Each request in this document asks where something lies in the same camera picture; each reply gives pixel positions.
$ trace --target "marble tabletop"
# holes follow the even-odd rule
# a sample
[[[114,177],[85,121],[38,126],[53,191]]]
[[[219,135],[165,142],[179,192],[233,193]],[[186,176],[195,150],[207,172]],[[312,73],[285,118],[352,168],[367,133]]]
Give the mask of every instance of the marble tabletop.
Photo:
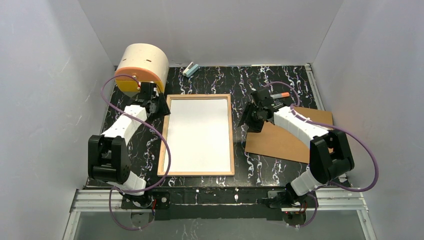
[[[167,177],[161,186],[164,187],[283,187],[306,170],[306,164],[245,152],[247,127],[236,127],[247,102],[251,101],[250,93],[269,82],[284,82],[294,87],[300,96],[302,107],[316,109],[314,95],[308,81],[304,66],[232,66],[201,67],[190,78],[183,76],[184,67],[169,69],[165,95],[168,94],[231,94],[232,134],[234,146],[234,176],[213,177]],[[289,92],[287,87],[276,84],[270,87],[272,93]],[[291,97],[282,98],[286,104],[294,102]],[[125,107],[129,97],[115,86],[111,102],[120,109]],[[119,117],[111,109],[103,123],[103,130],[110,127]],[[163,117],[147,121],[162,132]],[[152,130],[139,127],[128,144],[131,170],[144,177],[147,185],[156,183],[158,158],[161,141]],[[88,179],[87,187],[105,187],[97,180]]]

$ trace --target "brown cardboard sheet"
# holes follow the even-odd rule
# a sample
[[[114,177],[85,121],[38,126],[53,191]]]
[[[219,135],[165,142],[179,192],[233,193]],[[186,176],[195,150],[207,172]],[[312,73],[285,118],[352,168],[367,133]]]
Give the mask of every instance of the brown cardboard sheet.
[[[295,107],[295,110],[314,122],[333,124],[333,116],[330,111],[304,107]],[[247,134],[245,151],[299,163],[309,163],[309,148],[284,128],[269,122],[265,122],[261,132]]]

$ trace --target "white wall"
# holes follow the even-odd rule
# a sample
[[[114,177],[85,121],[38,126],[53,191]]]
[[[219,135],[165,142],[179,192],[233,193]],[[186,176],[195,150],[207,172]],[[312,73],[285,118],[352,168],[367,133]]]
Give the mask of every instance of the white wall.
[[[378,239],[422,239],[424,2],[345,0],[312,64],[337,125],[373,149],[380,179],[364,194]],[[355,186],[374,169],[353,144]]]
[[[77,0],[2,1],[0,31],[1,239],[62,239],[113,65]]]
[[[79,0],[107,55],[154,44],[171,66],[312,62],[343,0]]]

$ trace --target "framed white board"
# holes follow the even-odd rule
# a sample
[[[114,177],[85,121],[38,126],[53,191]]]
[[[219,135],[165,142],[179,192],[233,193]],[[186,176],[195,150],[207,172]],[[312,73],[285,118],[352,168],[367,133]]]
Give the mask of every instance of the framed white board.
[[[234,176],[233,127],[229,94],[168,95],[171,114],[162,135],[171,152],[168,176]],[[168,167],[160,145],[157,175]]]

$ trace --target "marker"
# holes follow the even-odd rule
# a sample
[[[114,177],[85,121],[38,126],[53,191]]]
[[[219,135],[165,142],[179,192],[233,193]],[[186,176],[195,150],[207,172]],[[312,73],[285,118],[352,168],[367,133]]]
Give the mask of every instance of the marker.
[[[271,95],[271,98],[272,99],[281,99],[281,98],[287,98],[289,96],[290,96],[290,93],[283,92],[283,93],[273,94],[273,95]]]

